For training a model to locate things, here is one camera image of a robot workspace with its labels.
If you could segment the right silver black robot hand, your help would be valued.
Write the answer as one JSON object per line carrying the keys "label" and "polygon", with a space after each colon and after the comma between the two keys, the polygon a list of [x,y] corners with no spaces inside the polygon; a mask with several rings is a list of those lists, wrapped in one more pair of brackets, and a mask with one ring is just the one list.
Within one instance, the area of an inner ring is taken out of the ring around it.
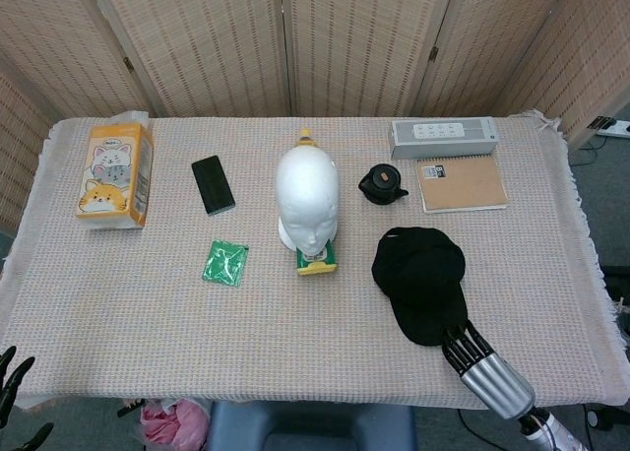
{"label": "right silver black robot hand", "polygon": [[520,419],[535,406],[533,386],[468,320],[443,330],[442,353],[465,386],[503,419]]}

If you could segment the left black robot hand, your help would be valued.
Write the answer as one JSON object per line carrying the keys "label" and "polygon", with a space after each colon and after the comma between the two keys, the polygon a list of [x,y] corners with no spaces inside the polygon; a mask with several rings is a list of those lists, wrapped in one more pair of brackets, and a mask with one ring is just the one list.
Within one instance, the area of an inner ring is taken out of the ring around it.
{"label": "left black robot hand", "polygon": [[6,378],[9,365],[16,352],[17,348],[11,346],[1,354],[1,428],[7,426],[19,387],[35,362],[34,356],[27,357],[13,370],[9,377]]}

